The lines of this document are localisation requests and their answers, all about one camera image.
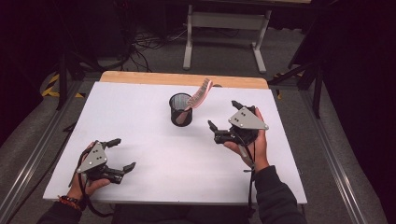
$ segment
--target white tabletop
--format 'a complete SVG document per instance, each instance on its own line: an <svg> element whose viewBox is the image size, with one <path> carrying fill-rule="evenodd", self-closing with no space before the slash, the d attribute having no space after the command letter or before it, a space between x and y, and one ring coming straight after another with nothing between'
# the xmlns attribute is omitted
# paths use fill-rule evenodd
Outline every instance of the white tabletop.
<svg viewBox="0 0 396 224"><path fill-rule="evenodd" d="M68 191L78 157L94 141L120 138L106 149L113 169L136 161L120 185L99 189L93 201L104 203L246 204L250 173L240 157L216 145L210 119L229 129L228 118L242 105L257 106L269 125L268 160L289 185L298 203L306 203L288 139L269 90L212 88L192 123L177 127L170 120L169 98L178 92L193 95L197 87L96 82L77 126L60 158L43 198L57 200Z"/></svg>

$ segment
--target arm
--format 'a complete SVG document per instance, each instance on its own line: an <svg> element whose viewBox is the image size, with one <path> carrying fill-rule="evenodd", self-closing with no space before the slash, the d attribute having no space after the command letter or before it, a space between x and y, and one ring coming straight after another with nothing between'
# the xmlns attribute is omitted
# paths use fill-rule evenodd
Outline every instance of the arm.
<svg viewBox="0 0 396 224"><path fill-rule="evenodd" d="M260 110L256 116L262 120ZM224 146L240 155L238 145L226 142ZM255 153L255 186L257 202L262 223L306 223L304 216L297 209L296 199L289 187L279 180L275 166L267 160L267 140L265 130L259 130L254 144L248 146L250 154Z"/></svg>
<svg viewBox="0 0 396 224"><path fill-rule="evenodd" d="M99 179L92 181L85 192L87 195L93 195L93 193L106 185L110 184L108 179ZM68 198L76 199L77 203L72 203L66 200L60 199L37 221L37 224L77 224L81 219L82 211L85 209L82 201L82 191L78 184L78 175L75 174L73 177L73 183L66 195Z"/></svg>
<svg viewBox="0 0 396 224"><path fill-rule="evenodd" d="M257 203L262 223L306 223L297 210L297 201L277 176L275 166L269 166L255 174Z"/></svg>

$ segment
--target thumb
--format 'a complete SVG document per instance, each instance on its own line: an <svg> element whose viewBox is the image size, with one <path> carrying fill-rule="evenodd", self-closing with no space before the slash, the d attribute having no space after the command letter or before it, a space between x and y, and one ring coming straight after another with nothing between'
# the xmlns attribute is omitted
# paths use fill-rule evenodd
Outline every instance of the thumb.
<svg viewBox="0 0 396 224"><path fill-rule="evenodd" d="M225 147L229 148L230 150L232 150L233 152L235 152L236 154L239 154L239 148L238 145L234 142L225 142L223 144Z"/></svg>
<svg viewBox="0 0 396 224"><path fill-rule="evenodd" d="M95 180L91 183L91 189L97 190L97 189L107 186L109 184L110 184L110 180L108 180L108 179Z"/></svg>

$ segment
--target hand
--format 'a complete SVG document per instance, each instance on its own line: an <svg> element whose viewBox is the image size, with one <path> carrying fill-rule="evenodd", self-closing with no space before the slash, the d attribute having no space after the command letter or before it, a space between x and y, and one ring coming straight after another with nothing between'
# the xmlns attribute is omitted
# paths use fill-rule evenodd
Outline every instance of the hand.
<svg viewBox="0 0 396 224"><path fill-rule="evenodd" d="M87 148L92 147L94 143L91 143ZM87 188L85 188L85 193L88 195L93 195L95 191L99 188L102 188L106 185L110 184L110 180L108 179L99 179L92 181L91 184ZM73 182L72 182L72 187L70 188L69 192L67 193L67 196L70 198L75 198L77 200L82 199L82 191L79 187L78 183L78 174L75 174L73 177Z"/></svg>
<svg viewBox="0 0 396 224"><path fill-rule="evenodd" d="M262 113L260 113L259 108L256 108L255 113L259 119L263 120ZM224 146L242 157L241 151L239 150L239 147L236 143L225 142ZM260 170L269 166L267 160L267 139L265 138L265 130L259 130L259 134L254 143L250 143L247 147L250 151L250 155L255 158L254 163L256 172L259 172Z"/></svg>

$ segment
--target bracelet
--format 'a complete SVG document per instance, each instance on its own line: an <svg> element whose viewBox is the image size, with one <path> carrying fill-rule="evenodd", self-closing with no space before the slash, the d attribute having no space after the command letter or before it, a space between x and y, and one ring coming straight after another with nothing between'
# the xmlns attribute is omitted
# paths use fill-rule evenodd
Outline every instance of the bracelet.
<svg viewBox="0 0 396 224"><path fill-rule="evenodd" d="M81 207L78 204L78 200L77 199L67 197L66 195L64 195L62 197L58 195L58 198L59 198L59 202L60 203L69 205L70 207L72 207L72 208L74 208L74 209L76 209L78 211L82 211Z"/></svg>

